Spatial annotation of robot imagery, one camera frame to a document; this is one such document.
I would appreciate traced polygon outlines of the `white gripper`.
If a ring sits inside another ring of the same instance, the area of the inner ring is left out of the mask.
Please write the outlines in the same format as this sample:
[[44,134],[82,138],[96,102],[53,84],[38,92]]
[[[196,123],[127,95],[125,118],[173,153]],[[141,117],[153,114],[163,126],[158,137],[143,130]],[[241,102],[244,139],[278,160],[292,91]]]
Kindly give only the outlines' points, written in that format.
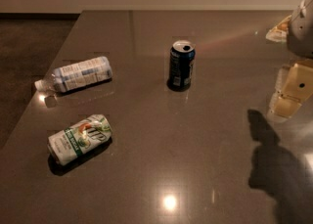
[[[291,16],[273,26],[265,38],[275,43],[286,43],[297,56],[313,58],[313,0],[301,0]],[[268,118],[290,119],[304,102],[313,95],[313,61],[300,60],[283,65],[278,72]]]

